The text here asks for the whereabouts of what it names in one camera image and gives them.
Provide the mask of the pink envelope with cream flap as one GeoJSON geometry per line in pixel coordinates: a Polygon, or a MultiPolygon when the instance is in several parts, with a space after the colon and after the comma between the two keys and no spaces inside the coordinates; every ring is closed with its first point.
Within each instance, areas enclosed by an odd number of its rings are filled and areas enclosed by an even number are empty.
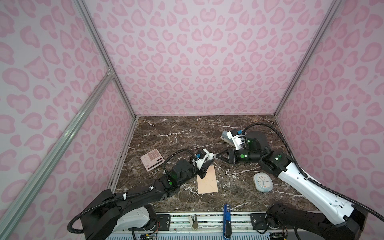
{"type": "Polygon", "coordinates": [[[218,185],[217,185],[215,167],[209,166],[207,170],[207,174],[203,179],[200,176],[197,176],[197,183],[198,183],[199,194],[217,193],[218,185]]]}

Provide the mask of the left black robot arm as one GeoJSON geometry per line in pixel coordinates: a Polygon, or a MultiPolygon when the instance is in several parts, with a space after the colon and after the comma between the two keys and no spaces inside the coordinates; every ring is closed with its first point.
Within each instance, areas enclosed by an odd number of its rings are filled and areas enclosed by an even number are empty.
{"type": "Polygon", "coordinates": [[[105,240],[112,234],[118,219],[150,203],[171,198],[180,191],[183,184],[195,176],[203,179],[212,163],[213,160],[207,160],[198,169],[192,162],[180,160],[148,187],[117,194],[110,189],[104,190],[76,216],[83,228],[77,230],[68,227],[68,231],[84,234],[87,240],[105,240]]]}

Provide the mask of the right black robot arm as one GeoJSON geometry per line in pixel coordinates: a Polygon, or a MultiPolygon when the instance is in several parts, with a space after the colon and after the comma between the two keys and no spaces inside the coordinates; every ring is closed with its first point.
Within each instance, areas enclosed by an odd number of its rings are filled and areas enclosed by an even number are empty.
{"type": "Polygon", "coordinates": [[[293,159],[271,149],[267,137],[259,131],[244,136],[241,131],[224,131],[222,140],[232,146],[216,155],[228,164],[257,163],[263,171],[286,182],[316,208],[318,213],[293,209],[281,203],[273,204],[262,223],[277,229],[292,226],[316,234],[325,240],[358,240],[364,230],[368,212],[350,200],[345,200],[312,183],[294,164],[293,159]]]}

